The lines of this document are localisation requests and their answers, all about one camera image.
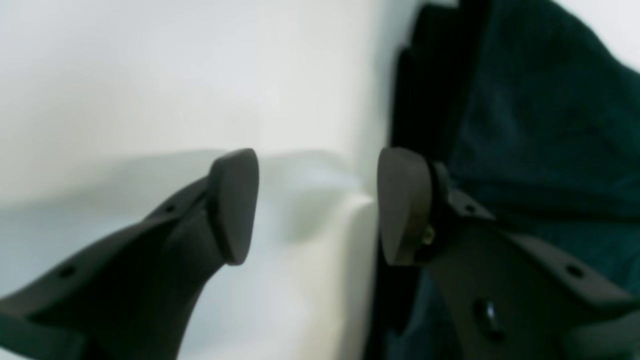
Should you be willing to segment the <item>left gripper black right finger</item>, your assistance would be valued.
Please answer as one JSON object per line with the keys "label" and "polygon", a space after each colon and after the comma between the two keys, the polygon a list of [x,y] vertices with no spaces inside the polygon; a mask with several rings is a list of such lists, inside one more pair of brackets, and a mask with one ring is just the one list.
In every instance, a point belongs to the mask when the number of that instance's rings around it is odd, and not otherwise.
{"label": "left gripper black right finger", "polygon": [[382,253],[429,272],[466,360],[637,360],[639,299],[569,253],[500,226],[446,167],[377,161]]}

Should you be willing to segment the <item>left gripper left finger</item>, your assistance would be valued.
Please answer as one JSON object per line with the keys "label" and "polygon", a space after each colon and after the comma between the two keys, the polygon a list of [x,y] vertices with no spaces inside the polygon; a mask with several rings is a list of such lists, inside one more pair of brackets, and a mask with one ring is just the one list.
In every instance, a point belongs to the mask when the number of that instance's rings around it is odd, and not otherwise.
{"label": "left gripper left finger", "polygon": [[175,360],[201,292],[247,258],[259,192],[251,148],[146,218],[1,299],[1,347],[31,360]]}

